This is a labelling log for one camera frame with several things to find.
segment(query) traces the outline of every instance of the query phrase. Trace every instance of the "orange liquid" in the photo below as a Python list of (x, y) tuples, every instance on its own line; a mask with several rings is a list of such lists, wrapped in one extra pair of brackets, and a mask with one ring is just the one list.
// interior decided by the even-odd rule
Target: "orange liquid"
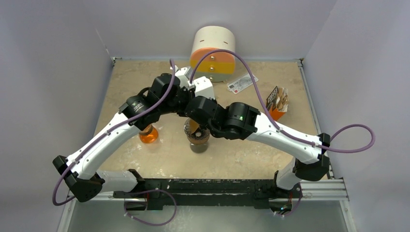
[(150, 144), (154, 142), (158, 138), (158, 131), (152, 125), (147, 126), (142, 132), (139, 134), (140, 139), (143, 143)]

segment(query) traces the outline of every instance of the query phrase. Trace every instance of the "beige table surface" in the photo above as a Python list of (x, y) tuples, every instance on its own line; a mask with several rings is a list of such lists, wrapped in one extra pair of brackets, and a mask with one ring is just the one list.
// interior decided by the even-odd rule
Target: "beige table surface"
[[(188, 66), (187, 61), (176, 61), (178, 67)], [(249, 62), (257, 85), (266, 99), (278, 85), (289, 90), (288, 112), (280, 123), (308, 134), (316, 134), (308, 98), (300, 71), (295, 62)], [(169, 73), (168, 61), (117, 60), (103, 103), (96, 131), (100, 131), (118, 111), (125, 100), (149, 87), (161, 73)], [(237, 64), (231, 82), (245, 74)], [(223, 107), (232, 102), (244, 102), (262, 110), (253, 87), (238, 94), (227, 90), (226, 83), (214, 83), (217, 101)], [(292, 157), (264, 144), (242, 140), (225, 140), (211, 137), (206, 152), (191, 151), (183, 131), (186, 118), (176, 115), (161, 116), (154, 126), (159, 137), (152, 144), (144, 144), (138, 136), (125, 142), (105, 163), (102, 170), (119, 171), (136, 169), (142, 177), (161, 178), (273, 178)]]

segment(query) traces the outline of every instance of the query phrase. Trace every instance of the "gray wall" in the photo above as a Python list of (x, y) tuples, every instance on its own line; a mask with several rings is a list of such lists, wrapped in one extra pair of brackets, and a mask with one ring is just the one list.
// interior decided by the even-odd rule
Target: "gray wall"
[(91, 138), (110, 58), (80, 0), (3, 0), (0, 31), (0, 230), (55, 231), (51, 161)]
[(245, 58), (308, 53), (336, 0), (84, 0), (111, 56), (188, 58), (196, 31), (229, 28)]
[[(358, 231), (409, 231), (410, 1), (338, 0), (305, 72), (323, 131), (365, 123), (376, 144), (359, 154), (330, 154), (343, 176)], [(355, 148), (369, 136), (341, 134), (332, 146)]]

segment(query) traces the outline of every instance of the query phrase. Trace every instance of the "small label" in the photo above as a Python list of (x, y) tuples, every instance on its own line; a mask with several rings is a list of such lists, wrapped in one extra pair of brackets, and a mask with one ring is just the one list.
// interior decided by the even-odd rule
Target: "small label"
[[(256, 76), (253, 76), (255, 78), (255, 82), (259, 81), (259, 79)], [(251, 86), (253, 84), (252, 79), (250, 78), (249, 74), (246, 74), (239, 79), (233, 81), (232, 83), (228, 84), (228, 90), (233, 92), (234, 94), (239, 93), (240, 91), (246, 89), (247, 87)]]

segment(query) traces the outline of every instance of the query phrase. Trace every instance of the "purple cable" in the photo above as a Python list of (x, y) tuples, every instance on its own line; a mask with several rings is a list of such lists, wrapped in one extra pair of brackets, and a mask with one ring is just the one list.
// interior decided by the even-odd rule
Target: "purple cable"
[[(202, 62), (207, 56), (209, 56), (209, 55), (211, 55), (211, 54), (213, 54), (213, 53), (216, 53), (216, 52), (226, 52), (226, 53), (229, 53), (229, 54), (231, 54), (231, 55), (234, 55), (236, 58), (238, 58), (238, 60), (240, 60), (240, 61), (242, 62), (242, 64), (245, 66), (246, 70), (248, 71), (248, 73), (249, 73), (249, 75), (250, 75), (250, 78), (251, 78), (251, 80), (252, 80), (253, 86), (255, 87), (256, 95), (258, 95), (259, 102), (261, 103), (262, 108), (264, 109), (264, 112), (265, 112), (266, 116), (268, 117), (269, 121), (273, 124), (273, 126), (274, 126), (277, 130), (280, 130), (280, 132), (282, 132), (286, 137), (288, 137), (288, 138), (290, 138), (290, 139), (293, 139), (293, 140), (295, 140), (295, 141), (298, 141), (298, 142), (301, 142), (301, 143), (304, 143), (304, 144), (307, 144), (307, 145), (310, 145), (310, 146), (313, 146), (313, 147), (316, 146), (316, 143), (315, 143), (315, 142), (312, 142), (312, 141), (308, 141), (308, 140), (304, 140), (304, 139), (295, 137), (295, 136), (293, 136), (293, 135), (287, 133), (286, 131), (280, 129), (279, 125), (273, 120), (273, 118), (272, 118), (271, 115), (269, 114), (268, 109), (266, 108), (266, 106), (265, 106), (265, 104), (264, 104), (264, 101), (262, 100), (262, 97), (261, 97), (261, 94), (260, 94), (260, 92), (259, 92), (258, 86), (256, 85), (255, 77), (253, 76), (253, 74), (252, 74), (252, 72), (251, 72), (249, 66), (248, 66), (247, 63), (246, 63), (238, 54), (236, 54), (235, 52), (232, 52), (232, 51), (229, 51), (229, 50), (226, 50), (226, 49), (216, 49), (216, 50), (213, 50), (213, 51), (210, 51), (210, 52), (206, 53), (206, 54), (198, 61), (198, 63), (196, 64), (195, 68), (193, 69), (193, 71), (192, 71), (192, 73), (191, 73), (191, 77), (190, 77), (190, 83), (191, 83), (191, 84), (192, 84), (192, 81), (193, 81), (193, 77), (194, 77), (194, 75), (195, 75), (195, 72), (196, 72), (196, 70), (198, 69), (198, 67), (199, 67), (199, 65), (201, 64), (201, 62)], [(330, 141), (332, 141), (332, 140), (333, 140), (338, 134), (340, 134), (342, 131), (344, 131), (344, 130), (346, 130), (346, 129), (348, 129), (348, 128), (352, 128), (352, 127), (361, 127), (361, 128), (365, 128), (367, 131), (369, 131), (370, 136), (371, 136), (370, 143), (369, 143), (368, 145), (364, 146), (364, 147), (361, 147), (361, 148), (358, 148), (358, 149), (353, 149), (353, 150), (336, 149), (336, 148), (331, 148), (331, 147), (324, 146), (324, 145), (318, 145), (317, 147), (320, 147), (320, 148), (325, 149), (325, 150), (328, 150), (328, 151), (337, 152), (337, 153), (357, 153), (357, 152), (365, 151), (365, 150), (371, 148), (371, 147), (374, 145), (374, 142), (375, 142), (375, 140), (376, 140), (376, 136), (375, 136), (375, 134), (374, 134), (374, 131), (373, 131), (370, 127), (368, 127), (368, 126), (366, 126), (366, 125), (363, 125), (363, 124), (351, 124), (351, 125), (348, 125), (348, 126), (343, 127), (342, 129), (338, 130), (338, 131), (331, 137)]]
[(74, 196), (72, 196), (72, 197), (66, 199), (66, 200), (63, 201), (63, 202), (57, 202), (57, 199), (56, 199), (56, 197), (57, 197), (57, 190), (59, 189), (59, 186), (60, 186), (60, 184), (62, 183), (64, 177), (65, 177), (65, 176), (67, 175), (67, 173), (71, 170), (71, 168), (73, 168), (73, 166), (74, 166), (91, 148), (93, 148), (93, 147), (94, 147), (102, 138), (104, 138), (107, 134), (110, 134), (112, 131), (114, 131), (115, 129), (117, 129), (118, 127), (120, 127), (120, 126), (122, 126), (122, 125), (124, 125), (124, 124), (126, 124), (126, 123), (129, 123), (129, 122), (131, 122), (131, 121), (134, 121), (134, 120), (136, 120), (136, 119), (138, 119), (138, 118), (140, 118), (140, 117), (142, 117), (142, 116), (148, 114), (148, 113), (151, 112), (153, 109), (157, 108), (157, 106), (158, 106), (159, 104), (161, 104), (161, 103), (165, 100), (165, 98), (168, 96), (168, 93), (171, 91), (171, 88), (172, 88), (172, 85), (173, 85), (174, 79), (175, 79), (175, 72), (176, 72), (176, 71), (175, 71), (175, 63), (174, 63), (174, 60), (173, 60), (173, 59), (170, 59), (170, 60), (169, 60), (169, 63), (170, 63), (170, 65), (171, 65), (171, 67), (172, 67), (172, 77), (171, 77), (171, 83), (169, 84), (169, 86), (168, 86), (167, 90), (165, 91), (164, 95), (163, 95), (154, 105), (152, 105), (151, 107), (149, 107), (147, 110), (145, 110), (145, 111), (143, 111), (142, 113), (140, 113), (140, 114), (138, 114), (138, 115), (136, 115), (136, 116), (134, 116), (134, 117), (131, 117), (131, 118), (129, 118), (129, 119), (123, 121), (123, 122), (120, 122), (120, 123), (114, 125), (113, 127), (111, 127), (110, 129), (108, 129), (108, 130), (107, 130), (107, 133), (104, 133), (104, 134), (100, 135), (100, 136), (99, 136), (96, 140), (94, 140), (89, 146), (87, 146), (87, 147), (80, 153), (80, 155), (78, 155), (77, 158), (75, 158), (74, 162), (72, 162), (72, 163), (63, 171), (63, 173), (61, 174), (59, 180), (58, 180), (57, 183), (56, 183), (56, 186), (54, 187), (52, 200), (53, 200), (53, 204), (54, 204), (55, 206), (64, 205), (64, 204), (66, 204), (67, 202), (69, 202), (69, 201), (71, 201), (72, 199), (75, 198)]
[(169, 192), (164, 191), (164, 190), (162, 190), (162, 189), (152, 189), (152, 190), (142, 191), (142, 192), (139, 192), (138, 194), (145, 194), (145, 193), (150, 193), (150, 192), (162, 192), (162, 193), (165, 193), (165, 194), (167, 194), (167, 195), (171, 198), (171, 200), (174, 202), (174, 207), (175, 207), (174, 213), (172, 214), (171, 218), (170, 218), (168, 221), (163, 222), (163, 223), (158, 223), (158, 224), (156, 224), (156, 223), (151, 223), (151, 222), (147, 222), (147, 221), (141, 220), (141, 219), (139, 219), (139, 218), (136, 218), (136, 217), (132, 216), (130, 213), (127, 212), (127, 207), (126, 207), (127, 202), (124, 202), (124, 211), (125, 211), (125, 215), (124, 215), (124, 216), (127, 215), (127, 216), (130, 217), (131, 219), (134, 219), (134, 220), (136, 220), (136, 221), (139, 221), (139, 222), (141, 222), (141, 223), (143, 223), (143, 224), (146, 224), (146, 225), (148, 225), (148, 226), (163, 226), (163, 225), (166, 225), (166, 224), (170, 223), (170, 222), (175, 218), (175, 215), (176, 215), (176, 201), (175, 201), (175, 198), (174, 198)]
[(290, 212), (288, 212), (287, 214), (284, 214), (285, 217), (293, 214), (295, 212), (295, 210), (299, 207), (300, 201), (302, 200), (303, 197), (303, 191), (302, 191), (302, 185), (299, 182), (299, 188), (300, 188), (300, 195), (299, 195), (299, 199), (297, 200), (295, 206), (292, 208), (292, 210)]

